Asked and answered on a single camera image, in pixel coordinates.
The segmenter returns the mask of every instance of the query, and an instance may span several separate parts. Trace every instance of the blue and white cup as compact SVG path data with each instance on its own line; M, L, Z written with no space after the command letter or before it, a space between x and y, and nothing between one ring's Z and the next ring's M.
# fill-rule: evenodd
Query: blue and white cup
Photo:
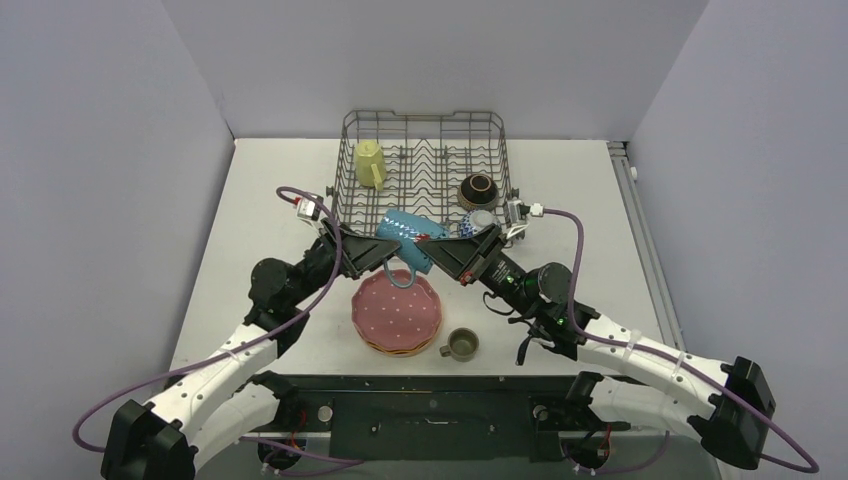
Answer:
M462 220L456 227L456 233L462 237L473 237L489 225L497 225L498 218L488 210L472 210L463 215Z
M409 288L415 284L416 272L430 273L433 268L433 260L415 245L416 240L426 235L430 238L447 238L449 231L438 223L419 215L391 209L377 225L377 237L397 240L400 242L400 250L397 256L409 267L411 273L409 283L400 284L395 281L389 269L388 262L383 262L386 276L392 285L398 288Z

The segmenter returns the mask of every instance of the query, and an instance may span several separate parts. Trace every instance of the tabletop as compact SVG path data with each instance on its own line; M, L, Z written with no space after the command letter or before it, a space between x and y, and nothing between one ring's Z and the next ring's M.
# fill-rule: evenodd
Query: tabletop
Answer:
M339 141L239 139L194 285L171 367L209 356L243 321L251 306L250 272L263 258L297 263L315 232L275 194L280 185L323 194L332 185ZM577 300L614 321L662 340L645 273L603 141L507 140L513 187L526 203L575 213L586 230ZM556 261L571 266L576 229L567 220L532 218L527 237L508 255L525 270ZM398 260L390 265L402 267ZM351 321L359 282L339 278L313 311L300 340L272 364L283 374L313 375L576 375L609 373L531 344L515 365L526 326L509 325L483 306L485 288L461 287L434 268L426 276L439 294L443 322L418 355L394 358L368 348ZM495 301L493 306L504 305ZM438 347L455 328L474 330L480 349L469 362L442 358Z

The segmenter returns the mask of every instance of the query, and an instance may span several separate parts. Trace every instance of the black bowl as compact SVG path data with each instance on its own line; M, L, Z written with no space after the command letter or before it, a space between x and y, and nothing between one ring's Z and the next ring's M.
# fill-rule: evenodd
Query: black bowl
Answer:
M465 177L457 189L456 198L466 210L492 210L498 203L498 187L492 177L475 173Z

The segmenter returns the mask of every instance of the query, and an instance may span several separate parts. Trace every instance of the wire rack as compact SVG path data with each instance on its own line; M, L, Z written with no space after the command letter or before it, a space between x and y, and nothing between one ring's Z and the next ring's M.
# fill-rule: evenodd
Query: wire rack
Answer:
M362 140L383 148L383 191L356 179L353 151ZM353 230L374 235L389 209L421 215L451 232L465 214L456 192L465 177L485 173L498 187L495 215L504 222L503 201L518 196L509 178L503 120L494 112L400 114L354 110L344 119L336 179L327 187L333 212Z

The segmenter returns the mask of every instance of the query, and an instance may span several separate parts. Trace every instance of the red plate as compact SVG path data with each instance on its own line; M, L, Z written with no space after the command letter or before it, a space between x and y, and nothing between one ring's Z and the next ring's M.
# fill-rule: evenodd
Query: red plate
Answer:
M400 283L409 271L392 270ZM371 348L388 354L414 354L430 344L442 324L439 295L421 275L409 288L397 288L380 270L362 282L351 299L353 325Z

